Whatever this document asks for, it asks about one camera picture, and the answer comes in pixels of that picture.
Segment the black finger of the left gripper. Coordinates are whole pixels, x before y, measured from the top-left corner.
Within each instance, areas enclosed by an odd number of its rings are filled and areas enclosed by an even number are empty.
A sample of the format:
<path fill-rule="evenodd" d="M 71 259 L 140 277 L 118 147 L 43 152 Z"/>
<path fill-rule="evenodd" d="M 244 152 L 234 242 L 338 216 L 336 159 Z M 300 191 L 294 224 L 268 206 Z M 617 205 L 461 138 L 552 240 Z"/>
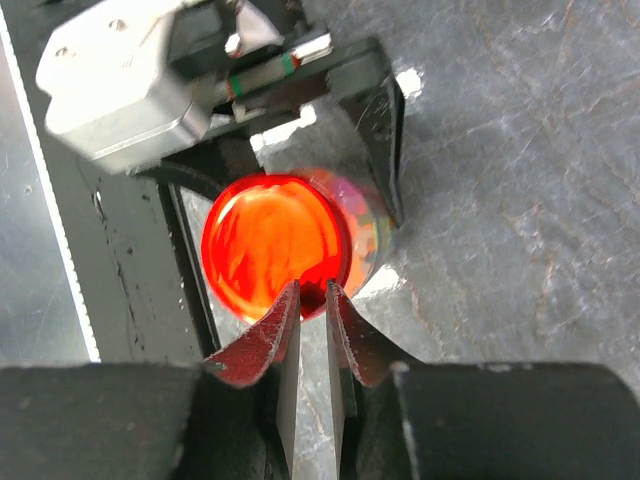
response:
<path fill-rule="evenodd" d="M 405 98 L 389 75 L 376 89 L 344 101 L 344 110 L 368 151 L 367 165 L 394 223 L 404 211 L 399 183 Z"/>
<path fill-rule="evenodd" d="M 225 176 L 219 177 L 174 161 L 162 161 L 156 166 L 137 171 L 134 176 L 154 180 L 159 185 L 187 189 L 210 201 L 215 201 L 231 184 Z"/>

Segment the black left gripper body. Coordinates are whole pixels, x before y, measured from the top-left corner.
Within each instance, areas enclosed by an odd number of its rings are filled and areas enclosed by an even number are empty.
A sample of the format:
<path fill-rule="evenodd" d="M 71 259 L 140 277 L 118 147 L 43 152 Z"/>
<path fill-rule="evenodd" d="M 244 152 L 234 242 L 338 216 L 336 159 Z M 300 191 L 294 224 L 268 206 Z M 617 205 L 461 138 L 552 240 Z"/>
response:
<path fill-rule="evenodd" d="M 368 102 L 392 84 L 381 43 L 335 45 L 299 1 L 185 1 L 177 9 L 166 60 L 195 88 L 211 135 L 261 132 L 295 118 L 330 93 Z"/>

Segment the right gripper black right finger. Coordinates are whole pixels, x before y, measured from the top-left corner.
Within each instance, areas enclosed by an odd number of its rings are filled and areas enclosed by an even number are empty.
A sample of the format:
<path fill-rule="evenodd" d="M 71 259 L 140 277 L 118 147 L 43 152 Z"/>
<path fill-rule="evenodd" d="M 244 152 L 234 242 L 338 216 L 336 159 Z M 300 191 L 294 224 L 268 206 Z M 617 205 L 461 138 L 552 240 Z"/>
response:
<path fill-rule="evenodd" d="M 326 291 L 342 479 L 635 479 L 639 403 L 609 368 L 418 360 Z"/>

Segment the clear glass jar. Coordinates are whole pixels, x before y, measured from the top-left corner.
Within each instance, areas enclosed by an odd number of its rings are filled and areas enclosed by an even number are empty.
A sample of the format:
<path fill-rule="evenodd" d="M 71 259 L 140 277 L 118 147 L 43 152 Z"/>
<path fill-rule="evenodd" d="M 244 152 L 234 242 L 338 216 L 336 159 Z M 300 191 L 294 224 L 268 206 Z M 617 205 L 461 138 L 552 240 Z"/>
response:
<path fill-rule="evenodd" d="M 369 174 L 345 175 L 314 168 L 310 183 L 338 212 L 348 239 L 350 260 L 340 283 L 352 297 L 384 264 L 391 251 L 395 222 Z"/>

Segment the red jar lid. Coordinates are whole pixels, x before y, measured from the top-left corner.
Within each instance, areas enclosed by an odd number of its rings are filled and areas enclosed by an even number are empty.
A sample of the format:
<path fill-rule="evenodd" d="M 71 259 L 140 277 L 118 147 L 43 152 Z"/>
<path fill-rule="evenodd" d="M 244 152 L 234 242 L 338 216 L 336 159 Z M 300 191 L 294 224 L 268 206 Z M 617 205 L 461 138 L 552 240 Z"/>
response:
<path fill-rule="evenodd" d="M 213 202 L 200 253 L 214 296 L 253 324 L 291 281 L 300 284 L 302 317 L 320 314 L 328 281 L 348 277 L 352 240 L 343 214 L 309 179 L 254 174 Z"/>

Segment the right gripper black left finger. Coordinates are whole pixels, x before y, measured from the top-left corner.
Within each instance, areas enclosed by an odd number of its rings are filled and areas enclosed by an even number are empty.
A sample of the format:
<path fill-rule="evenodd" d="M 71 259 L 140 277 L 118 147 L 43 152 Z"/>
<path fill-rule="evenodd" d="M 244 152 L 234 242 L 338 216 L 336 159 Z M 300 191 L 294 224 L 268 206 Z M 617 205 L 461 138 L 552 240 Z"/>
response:
<path fill-rule="evenodd" d="M 193 365 L 91 363 L 1 371 L 5 479 L 288 479 L 300 285 Z"/>

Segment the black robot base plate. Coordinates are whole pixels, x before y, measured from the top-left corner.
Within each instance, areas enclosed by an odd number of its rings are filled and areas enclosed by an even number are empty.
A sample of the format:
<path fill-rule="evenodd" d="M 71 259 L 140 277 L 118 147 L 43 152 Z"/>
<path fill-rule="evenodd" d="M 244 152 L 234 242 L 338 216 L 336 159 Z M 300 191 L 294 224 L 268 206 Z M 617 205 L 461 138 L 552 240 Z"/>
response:
<path fill-rule="evenodd" d="M 184 204 L 153 180 L 110 176 L 44 128 L 36 68 L 81 1 L 1 5 L 103 362 L 190 362 L 220 345 Z"/>

